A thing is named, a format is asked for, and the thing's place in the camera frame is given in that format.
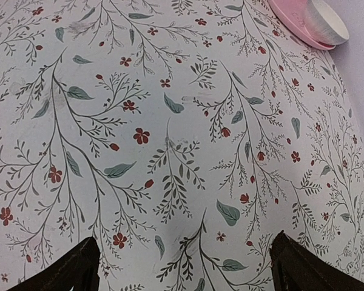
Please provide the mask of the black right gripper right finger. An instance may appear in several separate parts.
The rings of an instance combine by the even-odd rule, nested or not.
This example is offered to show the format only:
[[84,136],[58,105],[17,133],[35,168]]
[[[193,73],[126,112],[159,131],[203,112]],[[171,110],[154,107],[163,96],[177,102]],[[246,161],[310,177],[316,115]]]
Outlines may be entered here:
[[281,231],[270,248],[275,290],[364,290],[364,283],[335,269]]

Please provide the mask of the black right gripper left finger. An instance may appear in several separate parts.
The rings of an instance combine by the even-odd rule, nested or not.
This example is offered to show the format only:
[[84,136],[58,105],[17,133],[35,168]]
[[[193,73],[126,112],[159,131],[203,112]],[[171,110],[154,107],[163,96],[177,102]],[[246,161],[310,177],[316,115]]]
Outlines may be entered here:
[[99,290],[100,251],[93,237],[83,239],[51,266],[11,288],[31,290]]

